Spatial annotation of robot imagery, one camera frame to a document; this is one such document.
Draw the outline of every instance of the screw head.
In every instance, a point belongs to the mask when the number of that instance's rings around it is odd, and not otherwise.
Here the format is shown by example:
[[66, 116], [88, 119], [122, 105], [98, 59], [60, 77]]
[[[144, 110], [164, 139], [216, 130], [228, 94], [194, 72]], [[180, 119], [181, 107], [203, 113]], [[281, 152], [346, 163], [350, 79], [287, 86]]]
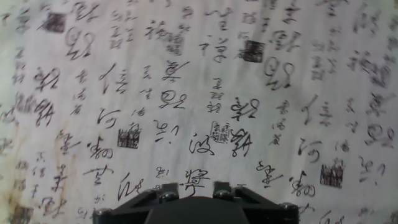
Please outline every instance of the screw head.
[[110, 208], [100, 208], [100, 209], [98, 209], [98, 210], [95, 210], [95, 213], [97, 214], [97, 215], [105, 215], [105, 214], [108, 214], [108, 213], [110, 213], [111, 212], [111, 209]]
[[214, 198], [231, 199], [233, 198], [231, 192], [227, 190], [218, 190], [214, 193]]
[[165, 201], [172, 201], [178, 199], [178, 195], [175, 192], [164, 192], [161, 196], [160, 199], [165, 200]]
[[290, 202], [284, 202], [279, 204], [284, 210], [293, 210], [299, 208], [297, 205], [292, 204]]

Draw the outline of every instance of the metal screw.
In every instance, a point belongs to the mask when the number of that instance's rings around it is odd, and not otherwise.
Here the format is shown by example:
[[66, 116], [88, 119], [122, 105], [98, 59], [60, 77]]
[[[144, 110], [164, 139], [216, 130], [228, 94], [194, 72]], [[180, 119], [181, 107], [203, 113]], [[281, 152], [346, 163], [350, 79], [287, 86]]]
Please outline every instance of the metal screw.
[[299, 208], [297, 205], [290, 202], [284, 202], [279, 204], [284, 210], [293, 210]]
[[215, 198], [221, 198], [221, 199], [231, 199], [233, 198], [231, 192], [227, 190], [218, 190], [214, 193]]
[[108, 213], [110, 213], [111, 212], [111, 209], [110, 208], [100, 208], [100, 209], [98, 209], [98, 210], [95, 210], [95, 213], [97, 214], [97, 215], [105, 215], [105, 214], [108, 214]]
[[161, 196], [160, 199], [165, 200], [165, 201], [172, 201], [178, 199], [178, 195], [175, 192], [164, 192]]

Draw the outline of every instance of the black mechanical part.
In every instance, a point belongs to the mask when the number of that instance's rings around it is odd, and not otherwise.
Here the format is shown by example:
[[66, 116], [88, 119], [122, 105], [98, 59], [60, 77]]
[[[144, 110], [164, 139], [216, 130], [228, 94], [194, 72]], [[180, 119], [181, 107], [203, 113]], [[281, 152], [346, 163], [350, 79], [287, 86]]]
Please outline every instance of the black mechanical part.
[[164, 184], [114, 210], [96, 210], [93, 224], [299, 224], [297, 205], [276, 204], [228, 182], [214, 182], [213, 198], [179, 198], [177, 183]]

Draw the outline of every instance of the black ink character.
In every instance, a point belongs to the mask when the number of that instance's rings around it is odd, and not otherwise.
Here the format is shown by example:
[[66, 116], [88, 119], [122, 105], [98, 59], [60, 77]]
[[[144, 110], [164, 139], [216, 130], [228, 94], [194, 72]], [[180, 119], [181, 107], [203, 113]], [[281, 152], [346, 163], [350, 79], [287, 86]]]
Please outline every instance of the black ink character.
[[323, 68], [323, 65], [321, 64], [321, 57], [319, 56], [313, 56], [311, 57], [314, 59], [314, 65], [312, 65], [313, 70], [312, 72], [312, 80], [323, 80], [323, 76], [325, 75], [325, 69]]
[[197, 141], [197, 142], [195, 143], [193, 149], [192, 149], [193, 140], [191, 139], [191, 141], [190, 141], [190, 143], [189, 143], [189, 148], [188, 148], [189, 151], [190, 151], [192, 154], [193, 154], [195, 151], [198, 152], [198, 153], [210, 152], [210, 155], [211, 155], [211, 156], [214, 156], [215, 153], [211, 150], [211, 146], [210, 146], [210, 144], [209, 144], [210, 138], [212, 138], [212, 140], [215, 140], [215, 137], [206, 135], [206, 139], [205, 139], [203, 142]]
[[311, 121], [312, 117], [310, 116], [310, 107], [317, 99], [318, 99], [318, 95], [315, 94], [313, 96], [311, 102], [307, 106], [304, 106], [301, 109], [301, 112], [307, 112], [307, 117], [305, 118], [304, 125], [307, 125]]
[[189, 29], [190, 27], [184, 27], [180, 25], [179, 27], [182, 29], [179, 34], [171, 34], [170, 37], [166, 38], [168, 40], [167, 46], [166, 46], [166, 51], [170, 52], [172, 55], [180, 56], [182, 55], [182, 50], [183, 50], [183, 45], [184, 45], [184, 36], [182, 35], [182, 32], [184, 30]]
[[260, 106], [260, 101], [257, 99], [251, 99], [250, 100], [250, 106], [252, 107], [250, 110], [243, 111], [245, 108], [249, 105], [249, 103], [246, 103], [244, 106], [241, 105], [241, 102], [239, 101], [239, 98], [236, 97], [236, 104], [231, 106], [232, 111], [236, 111], [236, 115], [231, 117], [232, 119], [236, 119], [239, 121], [239, 118], [245, 114], [251, 113], [248, 118], [256, 118], [253, 116], [257, 112], [258, 106]]
[[[336, 142], [336, 144], [335, 144], [335, 150], [336, 151], [337, 151], [337, 145], [338, 145], [338, 142]], [[341, 150], [343, 152], [348, 152], [349, 151], [349, 145], [348, 145], [347, 139], [343, 143], [341, 143], [340, 148], [341, 148]]]
[[176, 109], [184, 109], [185, 107], [180, 106], [182, 103], [184, 103], [184, 101], [187, 99], [187, 95], [186, 94], [182, 94], [180, 96], [180, 100], [171, 103], [171, 101], [175, 98], [176, 92], [174, 90], [167, 90], [167, 91], [163, 91], [161, 96], [160, 96], [160, 100], [165, 103], [164, 105], [160, 105], [159, 108], [163, 109], [165, 106], [167, 105], [174, 105], [173, 108]]
[[221, 82], [223, 81], [222, 79], [220, 79], [220, 78], [213, 78], [213, 80], [216, 80], [216, 81], [217, 81], [217, 84], [216, 84], [215, 86], [213, 86], [213, 89], [219, 90], [220, 88], [222, 88], [222, 87], [221, 87]]
[[138, 115], [138, 116], [144, 116], [144, 115], [145, 115], [145, 108], [142, 107], [142, 109], [139, 110], [139, 111], [137, 112], [137, 115]]
[[217, 121], [211, 123], [210, 137], [213, 137], [214, 142], [228, 143], [229, 132], [229, 123], [226, 123], [223, 127]]
[[80, 74], [78, 76], [76, 76], [75, 78], [79, 79], [79, 83], [83, 84], [84, 82], [87, 81], [86, 76], [87, 76], [87, 72], [85, 69], [83, 69]]
[[58, 215], [64, 214], [64, 212], [61, 212], [60, 210], [63, 206], [65, 206], [67, 202], [67, 200], [61, 198], [60, 205], [53, 209], [53, 206], [55, 205], [53, 197], [44, 197], [42, 203], [39, 205], [39, 209], [41, 209], [42, 207], [44, 208], [43, 217], [53, 214], [52, 219], [55, 219]]
[[149, 88], [149, 90], [141, 90], [139, 93], [146, 93], [146, 98], [147, 98], [147, 100], [149, 100], [151, 91], [152, 91], [152, 88]]
[[29, 10], [29, 8], [22, 8], [21, 13], [16, 18], [16, 20], [19, 22], [18, 27], [16, 28], [16, 32], [20, 35], [24, 35], [25, 32], [30, 29], [30, 26], [27, 25], [30, 19], [30, 16], [27, 15]]
[[207, 105], [207, 108], [209, 109], [207, 111], [208, 113], [212, 113], [213, 111], [215, 111], [216, 113], [219, 113], [220, 109], [221, 109], [221, 103], [217, 103], [217, 104], [213, 105], [213, 103], [211, 101], [209, 101], [209, 105]]
[[26, 98], [23, 93], [17, 92], [15, 95], [15, 109], [23, 114], [30, 114], [33, 112], [36, 106], [36, 99], [34, 99], [33, 95], [30, 95]]
[[139, 124], [132, 124], [129, 130], [119, 129], [118, 147], [127, 147], [130, 149], [138, 149], [139, 136], [141, 134]]
[[37, 68], [38, 74], [35, 75], [34, 80], [37, 82], [40, 82], [40, 85], [36, 87], [36, 90], [40, 90], [40, 92], [43, 92], [44, 87], [47, 85], [51, 85], [50, 89], [56, 89], [58, 88], [57, 83], [60, 79], [60, 74], [61, 71], [59, 68], [53, 68], [50, 73], [48, 73], [46, 76], [43, 75], [43, 70], [42, 68]]
[[352, 126], [351, 131], [352, 131], [353, 133], [355, 133], [356, 127], [358, 127], [358, 125], [359, 125], [359, 123], [358, 123], [357, 121], [355, 121], [355, 124], [353, 124], [353, 123], [346, 123], [346, 127]]
[[216, 92], [210, 92], [211, 93], [211, 99], [217, 99], [221, 100], [221, 97], [223, 97], [224, 93], [216, 93]]
[[249, 132], [241, 128], [236, 134], [234, 134], [233, 130], [231, 129], [231, 135], [231, 143], [235, 143], [235, 149], [232, 150], [232, 156], [236, 157], [238, 155], [236, 151], [242, 149], [243, 151], [246, 150], [246, 152], [243, 154], [243, 157], [246, 157], [249, 152], [250, 145], [253, 143], [250, 140]]
[[18, 161], [15, 169], [17, 170], [27, 170], [29, 168], [29, 163], [27, 161]]
[[341, 34], [341, 31], [342, 31], [342, 28], [341, 28], [341, 26], [338, 26], [338, 27], [335, 27], [335, 26], [333, 26], [330, 30], [329, 30], [329, 35], [331, 36], [331, 37], [334, 37], [335, 35], [337, 35], [337, 34]]
[[150, 77], [150, 75], [149, 75], [149, 68], [150, 68], [150, 65], [147, 65], [147, 66], [145, 66], [144, 67], [144, 69], [145, 69], [145, 72], [144, 72], [144, 77], [142, 78], [142, 79], [151, 79], [152, 77]]
[[134, 39], [132, 38], [132, 32], [134, 31], [134, 28], [131, 28], [131, 29], [129, 29], [129, 28], [126, 28], [126, 32], [129, 34], [128, 35], [128, 37], [127, 37], [127, 40], [126, 40], [126, 42], [130, 42], [130, 41], [133, 41]]
[[142, 183], [144, 182], [144, 179], [141, 179], [139, 181], [139, 183], [132, 189], [129, 191], [130, 189], [130, 181], [125, 182], [126, 184], [124, 184], [123, 189], [121, 190], [122, 187], [122, 183], [127, 179], [127, 177], [130, 175], [130, 172], [127, 173], [127, 175], [125, 176], [125, 178], [123, 178], [122, 181], [120, 181], [120, 185], [119, 185], [119, 191], [118, 191], [118, 201], [120, 201], [120, 199], [122, 197], [127, 197], [129, 195], [131, 195], [134, 191], [137, 192], [137, 194], [139, 194], [139, 189], [142, 188]]
[[97, 185], [101, 185], [101, 177], [102, 177], [102, 175], [104, 175], [104, 173], [106, 171], [110, 171], [113, 174], [113, 170], [109, 169], [108, 165], [106, 164], [104, 168], [92, 169], [92, 170], [89, 170], [89, 171], [83, 173], [83, 175], [86, 175], [86, 174], [89, 174], [92, 172], [96, 172], [94, 186], [97, 186]]
[[95, 35], [91, 32], [87, 32], [84, 37], [83, 40], [84, 42], [87, 44], [86, 48], [81, 52], [80, 55], [78, 55], [80, 50], [74, 50], [73, 48], [75, 47], [76, 43], [79, 40], [80, 34], [81, 34], [81, 30], [78, 30], [76, 27], [72, 27], [68, 30], [66, 36], [65, 36], [65, 43], [67, 46], [70, 47], [68, 53], [66, 54], [66, 56], [72, 55], [70, 60], [75, 60], [78, 59], [79, 57], [83, 56], [83, 57], [87, 57], [91, 55], [90, 52], [90, 47], [92, 45], [92, 43], [95, 40]]
[[386, 113], [386, 111], [385, 110], [382, 110], [381, 109], [381, 106], [384, 104], [384, 103], [386, 103], [387, 101], [389, 101], [389, 100], [391, 100], [391, 99], [393, 99], [393, 98], [395, 98], [396, 97], [396, 94], [395, 93], [391, 93], [389, 96], [387, 96], [387, 97], [383, 97], [382, 95], [380, 95], [380, 94], [374, 94], [374, 93], [371, 93], [372, 94], [372, 96], [373, 96], [373, 99], [370, 101], [370, 103], [369, 103], [369, 106], [371, 107], [371, 109], [370, 110], [367, 110], [366, 111], [366, 114], [372, 114], [372, 113], [374, 113], [375, 115], [376, 115], [376, 117], [380, 117], [380, 115], [382, 114], [382, 113]]
[[321, 117], [323, 117], [323, 120], [320, 121], [319, 123], [324, 125], [325, 127], [329, 127], [329, 125], [331, 124], [329, 122], [329, 119], [333, 117], [333, 115], [331, 115], [329, 112], [329, 103], [325, 102], [325, 105], [322, 106], [322, 109], [323, 109], [323, 113], [320, 113], [319, 115]]
[[162, 169], [161, 167], [156, 167], [157, 175], [156, 178], [161, 178], [164, 177], [164, 172], [166, 171], [165, 169]]
[[371, 138], [370, 140], [365, 140], [365, 144], [367, 146], [371, 146], [375, 142], [382, 142], [381, 146], [382, 147], [390, 147], [394, 148], [392, 145], [392, 142], [394, 140], [394, 130], [392, 128], [389, 128], [387, 130], [387, 137], [384, 138], [379, 138], [383, 134], [383, 128], [380, 126], [380, 124], [371, 124], [368, 126], [368, 135]]
[[12, 76], [12, 84], [15, 85], [16, 83], [22, 83], [24, 81], [25, 74], [18, 75], [17, 72]]
[[290, 40], [285, 42], [284, 44], [282, 43], [284, 40], [288, 39], [289, 36], [286, 34], [286, 31], [284, 30], [277, 30], [272, 34], [272, 39], [269, 40], [270, 43], [275, 42], [275, 50], [282, 50], [289, 46], [287, 48], [287, 52], [291, 52], [294, 48], [300, 47], [299, 45], [295, 45], [294, 42], [300, 38], [301, 33], [294, 31], [292, 34], [292, 37]]
[[67, 15], [64, 13], [49, 12], [47, 14], [47, 20], [41, 26], [43, 29], [62, 34], [65, 31], [65, 23], [67, 21]]
[[[301, 143], [300, 143], [300, 146], [298, 147], [298, 153], [297, 153], [299, 156], [301, 156], [301, 154], [303, 153], [303, 151], [304, 151], [308, 146], [313, 146], [313, 145], [316, 145], [316, 144], [322, 144], [321, 141], [313, 141], [313, 142], [311, 142], [310, 144], [306, 144], [305, 146], [303, 146], [304, 143], [305, 143], [305, 141], [306, 141], [306, 139], [300, 138], [300, 140], [301, 140]], [[310, 161], [310, 163], [315, 163], [315, 162], [317, 162], [317, 161], [319, 160], [320, 154], [319, 154], [319, 150], [318, 150], [318, 149], [312, 149], [311, 151], [308, 152], [308, 155], [309, 155], [309, 156], [314, 156], [315, 154], [317, 154], [317, 158], [314, 159], [314, 160], [312, 160], [312, 161]]]
[[398, 39], [397, 37], [390, 36], [388, 37], [388, 45], [387, 48], [391, 51], [398, 48]]
[[282, 137], [281, 134], [274, 134], [274, 137], [273, 137], [274, 139], [273, 139], [268, 145], [269, 145], [269, 146], [270, 146], [271, 144], [279, 145], [280, 137]]
[[[156, 23], [155, 20], [151, 20], [151, 21], [150, 21], [150, 24], [155, 24], [155, 23]], [[155, 31], [155, 30], [157, 30], [157, 32], [156, 32], [155, 34], [158, 34], [158, 35], [159, 35], [158, 38], [156, 38], [157, 40], [159, 40], [159, 39], [165, 37], [167, 34], [171, 34], [171, 33], [167, 32], [167, 31], [163, 28], [165, 25], [166, 25], [166, 23], [165, 23], [164, 21], [161, 21], [161, 22], [159, 23], [159, 25], [157, 26], [157, 28], [156, 28], [156, 27], [147, 27], [146, 29], [149, 30], [149, 32], [146, 33], [144, 36], [145, 36], [145, 37], [148, 36], [148, 40], [151, 40], [151, 38], [152, 38], [152, 32]]]
[[298, 214], [302, 215], [307, 209], [312, 210], [312, 212], [315, 212], [315, 208], [311, 207], [310, 204], [307, 203], [306, 206], [299, 206]]
[[398, 26], [398, 16], [393, 15], [391, 17], [390, 24], [388, 25], [388, 28], [390, 28], [391, 31], [395, 32]]
[[95, 198], [94, 198], [94, 204], [98, 204], [98, 203], [100, 203], [100, 202], [104, 202], [105, 201], [105, 194], [103, 194], [102, 196], [101, 195], [97, 195]]
[[26, 179], [15, 180], [14, 181], [14, 189], [19, 191], [24, 191], [26, 189]]
[[[120, 26], [112, 26], [111, 29], [113, 29], [113, 34], [112, 34], [111, 38], [116, 38], [121, 35], [119, 33]], [[111, 39], [110, 40], [111, 46], [109, 47], [109, 49], [120, 49], [122, 42], [123, 42], [123, 38]]]
[[[328, 212], [326, 212], [326, 214], [324, 214], [324, 215], [321, 217], [321, 219], [319, 220], [319, 224], [329, 224], [330, 222], [333, 223], [333, 221], [330, 221], [330, 218], [327, 218], [327, 219], [325, 220], [325, 222], [322, 223], [322, 220], [323, 220], [324, 218], [326, 218], [330, 213], [331, 213], [331, 210], [329, 210]], [[345, 216], [340, 217], [340, 219], [339, 219], [337, 222], [335, 222], [335, 224], [343, 224], [344, 217], [345, 217]]]
[[384, 64], [383, 66], [381, 66], [379, 69], [377, 69], [377, 65], [374, 64], [375, 70], [377, 70], [378, 72], [374, 72], [374, 74], [372, 74], [369, 78], [371, 80], [371, 83], [373, 85], [382, 87], [382, 88], [387, 88], [390, 81], [391, 81], [391, 70], [390, 68], [387, 66], [389, 62], [389, 58], [386, 57], [386, 55], [384, 56], [384, 60], [386, 61], [386, 64]]
[[275, 178], [272, 178], [271, 173], [275, 171], [275, 168], [272, 168], [270, 165], [264, 166], [264, 165], [262, 165], [261, 163], [262, 163], [262, 161], [259, 162], [259, 165], [256, 167], [256, 170], [257, 170], [257, 171], [264, 171], [264, 172], [266, 173], [266, 178], [265, 178], [264, 180], [262, 180], [262, 183], [266, 184], [266, 185], [264, 186], [264, 188], [266, 189], [266, 188], [268, 188], [268, 187], [271, 187], [269, 184], [270, 184], [272, 181], [277, 180], [277, 179], [279, 179], [279, 178], [282, 178], [284, 175], [281, 174], [281, 175], [279, 175], [279, 176], [277, 176], [277, 177], [275, 177]]
[[60, 170], [59, 175], [56, 175], [54, 177], [55, 180], [55, 187], [51, 187], [51, 190], [54, 192], [57, 192], [58, 189], [63, 189], [63, 187], [60, 187], [61, 181], [64, 181], [68, 176], [63, 174], [63, 171], [65, 170], [66, 165], [62, 164], [61, 166], [58, 166], [57, 169]]
[[[160, 132], [157, 133], [156, 135], [166, 133], [166, 131], [164, 131], [164, 130], [165, 130], [165, 129], [167, 128], [167, 126], [168, 126], [167, 123], [163, 123], [161, 126], [159, 126], [159, 121], [154, 120], [154, 122], [156, 122], [156, 128], [160, 130]], [[180, 127], [179, 127], [178, 125], [176, 125], [176, 126], [174, 126], [174, 128], [171, 130], [171, 133], [173, 133], [173, 131], [174, 131], [176, 128], [177, 128], [177, 130], [176, 130], [174, 136], [176, 136], [176, 135], [178, 134], [178, 131], [179, 131]], [[163, 138], [164, 138], [164, 137], [158, 138], [158, 139], [155, 140], [155, 142], [159, 142], [159, 141], [162, 140]]]
[[181, 66], [178, 66], [177, 62], [170, 62], [167, 60], [168, 63], [168, 68], [165, 71], [166, 76], [162, 77], [162, 80], [167, 80], [168, 78], [170, 79], [171, 82], [175, 82], [176, 78], [181, 78], [181, 77], [173, 77], [172, 75], [180, 68], [182, 68], [184, 65], [190, 63], [190, 62], [185, 62]]
[[32, 190], [32, 198], [35, 198], [35, 195], [36, 195], [36, 193], [37, 193], [37, 187], [38, 187], [39, 185], [38, 184], [35, 184], [34, 185], [34, 189]]
[[343, 187], [345, 165], [341, 159], [336, 158], [334, 162], [335, 164], [333, 166], [322, 164], [320, 184], [341, 189]]
[[301, 9], [296, 6], [296, 1], [297, 0], [292, 0], [290, 6], [285, 8], [287, 18], [282, 21], [284, 21], [286, 24], [290, 24], [291, 21], [296, 21], [293, 19], [293, 14]]
[[81, 111], [81, 107], [82, 107], [82, 106], [83, 106], [83, 105], [75, 105], [75, 109], [73, 109], [72, 113], [70, 113], [69, 116], [72, 115], [72, 114], [74, 114], [74, 115], [80, 114], [80, 111]]
[[201, 188], [205, 187], [199, 184], [201, 180], [210, 180], [209, 177], [205, 177], [207, 173], [208, 171], [202, 169], [196, 169], [194, 171], [192, 170], [185, 171], [185, 178], [187, 178], [187, 182], [185, 184], [180, 184], [180, 185], [185, 185], [185, 190], [187, 190], [190, 187], [193, 189], [192, 194], [190, 194], [188, 197], [194, 196], [196, 194], [197, 187]]
[[137, 19], [138, 17], [136, 16], [136, 17], [132, 17], [132, 15], [131, 15], [131, 11], [130, 10], [127, 10], [126, 11], [126, 19], [124, 20], [125, 22], [127, 22], [127, 21], [133, 21], [134, 19]]
[[[363, 177], [363, 175], [365, 174], [370, 174], [372, 172], [371, 168], [373, 167], [373, 161], [368, 160], [365, 163], [365, 160], [363, 159], [362, 156], [359, 156], [359, 158], [361, 159], [361, 166], [364, 168], [364, 171], [361, 171], [361, 178], [359, 180], [359, 183], [362, 183], [364, 181], [366, 181], [369, 176], [367, 175], [366, 177]], [[385, 164], [380, 164], [379, 167], [377, 168], [377, 172], [380, 172], [380, 175], [383, 176], [384, 173], [386, 171], [386, 165]]]
[[78, 217], [77, 217], [77, 218], [86, 219], [87, 214], [88, 214], [88, 211], [87, 211], [87, 210], [84, 210], [83, 207], [80, 207], [80, 208], [77, 210], [77, 214], [78, 214]]
[[111, 159], [113, 157], [113, 150], [111, 148], [109, 149], [102, 149], [100, 148], [100, 142], [104, 141], [103, 138], [98, 136], [97, 139], [97, 144], [94, 146], [91, 146], [91, 142], [87, 144], [87, 147], [90, 147], [90, 152], [91, 156], [90, 158], [94, 157], [95, 159], [99, 159], [100, 157], [106, 158], [106, 159]]
[[335, 13], [335, 9], [340, 6], [342, 2], [345, 2], [346, 4], [349, 4], [348, 0], [318, 0], [315, 5], [316, 6], [322, 6], [324, 4], [328, 4], [328, 16], [329, 17], [335, 17], [337, 16]]
[[269, 21], [270, 21], [270, 18], [262, 18], [262, 20], [263, 20], [263, 22], [262, 22], [262, 30], [261, 30], [261, 32], [267, 32], [267, 28], [268, 28], [268, 25], [269, 25]]
[[4, 13], [2, 16], [2, 26], [7, 26], [7, 19], [11, 16], [11, 13]]
[[278, 3], [278, 0], [264, 1], [264, 7], [268, 7], [268, 4], [269, 4], [269, 9], [275, 10], [277, 3]]
[[104, 80], [102, 95], [104, 95], [106, 93], [106, 90], [109, 87], [109, 84], [106, 83], [106, 76], [112, 71], [112, 69], [115, 68], [116, 65], [117, 65], [117, 63], [113, 63], [112, 67], [105, 74], [99, 76], [100, 81]]
[[[313, 50], [312, 50], [313, 52], [323, 52], [324, 49], [325, 49], [325, 43], [318, 42], [317, 40], [313, 40], [311, 42], [311, 44], [313, 46]], [[315, 64], [312, 67], [315, 68], [316, 65], [319, 64], [317, 62], [320, 62], [320, 60], [316, 60], [316, 59], [318, 59], [318, 58], [320, 59], [320, 57], [319, 56], [314, 56], [314, 57], [311, 57], [311, 58], [314, 59], [314, 64]]]
[[[302, 184], [302, 178], [303, 176], [307, 176], [307, 174], [304, 172], [304, 170], [301, 171], [300, 174], [300, 179], [295, 180], [292, 183], [293, 191], [292, 194], [296, 193], [296, 196], [301, 196], [301, 193], [303, 191], [305, 196], [309, 197], [314, 197], [315, 196], [315, 187], [313, 185], [303, 185]], [[289, 178], [289, 182], [294, 180], [294, 177]]]
[[60, 131], [60, 134], [58, 134], [57, 139], [63, 138], [63, 146], [61, 147], [61, 151], [63, 155], [68, 154], [68, 150], [79, 145], [81, 141], [74, 143], [73, 145], [70, 145], [70, 142], [73, 138], [73, 136], [70, 133], [63, 133], [63, 130]]
[[193, 17], [193, 9], [190, 6], [182, 8], [182, 19], [191, 19]]
[[353, 113], [355, 113], [355, 111], [354, 111], [354, 109], [353, 109], [353, 107], [352, 107], [352, 103], [353, 103], [353, 101], [354, 101], [354, 99], [351, 97], [350, 99], [348, 99], [347, 100], [347, 109], [346, 109], [346, 111], [347, 112], [353, 112]]
[[261, 63], [265, 47], [266, 45], [264, 43], [247, 40], [242, 56], [243, 60], [247, 62]]
[[368, 19], [368, 15], [364, 13], [365, 8], [368, 6], [365, 2], [362, 3], [361, 7], [356, 11], [356, 16], [354, 19], [354, 26], [353, 26], [353, 31], [355, 34], [358, 33], [359, 29], [366, 29], [369, 28], [369, 30], [372, 33], [371, 37], [374, 37], [376, 35], [376, 32], [379, 30], [379, 26], [377, 22], [379, 21], [380, 15], [381, 15], [381, 10], [376, 10], [373, 16], [371, 16]]
[[76, 95], [73, 96], [73, 99], [78, 98], [80, 101], [85, 100], [86, 99], [85, 91], [86, 91], [86, 88], [82, 88], [81, 92], [79, 92], [77, 94], [77, 96]]
[[89, 23], [91, 22], [92, 19], [99, 17], [99, 16], [94, 16], [94, 10], [98, 8], [98, 6], [100, 6], [100, 4], [94, 2], [91, 5], [91, 9], [86, 14], [83, 14], [83, 11], [85, 11], [88, 6], [84, 1], [77, 2], [73, 5], [71, 13], [74, 13], [74, 11], [76, 10], [76, 21], [82, 20], [86, 16], [88, 16], [87, 23]]
[[253, 13], [243, 13], [242, 23], [245, 24], [255, 24], [256, 23], [256, 12]]
[[33, 217], [33, 208], [17, 205], [10, 219], [11, 224], [28, 224]]
[[123, 69], [122, 73], [119, 75], [120, 75], [120, 80], [116, 82], [116, 84], [119, 85], [119, 88], [116, 90], [116, 93], [123, 94], [126, 91], [126, 89], [123, 87], [128, 84], [128, 82], [126, 82], [126, 75], [127, 75], [126, 69]]
[[0, 138], [0, 156], [5, 156], [4, 150], [12, 148], [12, 140], [6, 138]]
[[280, 61], [275, 57], [268, 57], [265, 64], [264, 64], [264, 74], [269, 77], [266, 86], [272, 85], [271, 90], [275, 91], [278, 90], [280, 87], [288, 88], [291, 87], [290, 84], [290, 76], [294, 73], [294, 65], [290, 62], [286, 62], [282, 65], [282, 69], [286, 74], [286, 79], [284, 84], [281, 83], [279, 86], [279, 80], [273, 80], [275, 77], [276, 72], [278, 71], [280, 65]]
[[35, 113], [39, 113], [39, 117], [36, 120], [36, 126], [40, 126], [40, 122], [42, 119], [48, 119], [46, 127], [50, 124], [52, 116], [55, 114], [53, 110], [53, 103], [48, 99], [42, 100], [39, 105], [36, 106]]
[[367, 215], [369, 212], [370, 212], [370, 211], [369, 211], [368, 207], [363, 207], [363, 208], [361, 208], [361, 211], [360, 211], [360, 213], [358, 214], [358, 217], [361, 217], [361, 216], [363, 216], [363, 215]]
[[217, 15], [218, 15], [220, 18], [224, 18], [222, 21], [219, 21], [219, 23], [218, 23], [218, 25], [220, 26], [220, 30], [221, 30], [221, 31], [226, 31], [226, 30], [228, 30], [227, 28], [225, 28], [226, 25], [227, 25], [226, 21], [228, 20], [228, 15], [231, 14], [231, 13], [233, 13], [232, 9], [231, 9], [230, 7], [227, 7], [227, 8], [225, 9], [225, 13], [224, 13], [224, 14], [220, 13], [219, 10], [214, 10], [214, 11], [211, 11], [211, 12], [205, 12], [205, 16], [211, 16], [211, 15], [213, 15], [215, 12], [217, 13]]
[[278, 106], [276, 109], [280, 110], [279, 113], [280, 114], [287, 114], [288, 111], [286, 110], [286, 108], [289, 107], [289, 102], [287, 100], [285, 100], [280, 106]]
[[333, 59], [333, 58], [332, 59], [328, 58], [328, 61], [330, 63], [330, 70], [328, 71], [328, 73], [330, 73], [330, 74], [336, 73], [335, 68], [336, 68], [337, 60]]
[[221, 63], [223, 61], [223, 59], [226, 59], [226, 56], [224, 55], [224, 51], [227, 50], [227, 47], [224, 45], [221, 45], [221, 44], [227, 42], [228, 38], [225, 38], [224, 40], [222, 38], [219, 38], [218, 40], [220, 40], [220, 42], [218, 43], [219, 46], [215, 47], [215, 49], [217, 50], [217, 52], [219, 54], [217, 56], [214, 56], [213, 60], [217, 63]]
[[283, 131], [285, 129], [285, 125], [284, 125], [285, 121], [286, 121], [286, 118], [282, 118], [276, 124], [272, 124], [272, 129], [274, 130], [275, 128], [277, 128], [277, 129]]
[[[37, 167], [34, 167], [33, 170], [32, 170], [32, 175], [33, 175], [33, 176], [36, 175], [36, 168], [37, 168]], [[45, 167], [43, 167], [43, 168], [40, 169], [40, 178], [43, 178], [43, 177], [45, 176], [45, 172], [44, 172], [44, 171], [45, 171]]]
[[[106, 117], [107, 115], [109, 115], [109, 114], [111, 114], [111, 113], [119, 113], [119, 112], [121, 112], [121, 110], [115, 110], [115, 111], [111, 111], [111, 112], [107, 113], [106, 115], [101, 116], [102, 113], [103, 113], [104, 111], [105, 111], [105, 109], [104, 109], [104, 108], [101, 108], [101, 113], [100, 113], [99, 116], [98, 116], [97, 124], [100, 124], [100, 123], [101, 123], [101, 120], [102, 120], [104, 117]], [[108, 124], [108, 123], [111, 123], [112, 125], [110, 125], [110, 126], [107, 127], [106, 129], [112, 128], [112, 127], [115, 125], [116, 120], [117, 120], [116, 118], [110, 118], [110, 119], [108, 119], [108, 120], [106, 121], [106, 123], [107, 123], [107, 124]]]
[[43, 161], [43, 162], [45, 162], [45, 159], [44, 159], [44, 157], [43, 157], [43, 154], [44, 154], [45, 152], [38, 152], [38, 158], [36, 159], [36, 162], [40, 162], [40, 161]]
[[201, 47], [203, 56], [205, 56], [206, 48], [207, 48], [209, 45], [210, 45], [209, 43], [199, 44], [199, 46]]

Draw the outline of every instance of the white paper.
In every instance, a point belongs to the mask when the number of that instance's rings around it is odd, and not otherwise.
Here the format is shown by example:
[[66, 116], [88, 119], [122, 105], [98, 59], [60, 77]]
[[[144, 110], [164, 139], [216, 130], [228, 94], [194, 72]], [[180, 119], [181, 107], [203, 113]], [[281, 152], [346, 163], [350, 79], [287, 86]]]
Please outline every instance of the white paper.
[[394, 6], [3, 1], [1, 221], [227, 181], [301, 223], [397, 223]]

